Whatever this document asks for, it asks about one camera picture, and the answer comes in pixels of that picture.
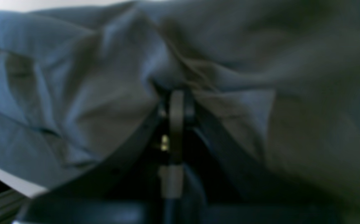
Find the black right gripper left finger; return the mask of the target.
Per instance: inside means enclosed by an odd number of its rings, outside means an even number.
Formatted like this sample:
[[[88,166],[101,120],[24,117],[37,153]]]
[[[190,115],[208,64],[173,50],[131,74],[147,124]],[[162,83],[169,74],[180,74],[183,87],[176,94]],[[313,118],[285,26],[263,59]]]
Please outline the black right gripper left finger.
[[[82,176],[31,199],[20,209],[17,224],[150,224],[157,221],[154,206],[132,200],[107,200],[149,146],[166,121],[159,103],[130,138],[107,159]]]

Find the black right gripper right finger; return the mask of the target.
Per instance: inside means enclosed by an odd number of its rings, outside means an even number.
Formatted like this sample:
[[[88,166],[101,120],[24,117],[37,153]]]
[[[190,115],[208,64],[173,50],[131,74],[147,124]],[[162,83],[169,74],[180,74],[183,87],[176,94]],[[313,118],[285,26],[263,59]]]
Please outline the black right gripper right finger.
[[[329,196],[268,171],[191,93],[185,94],[184,112],[183,223],[343,223]]]

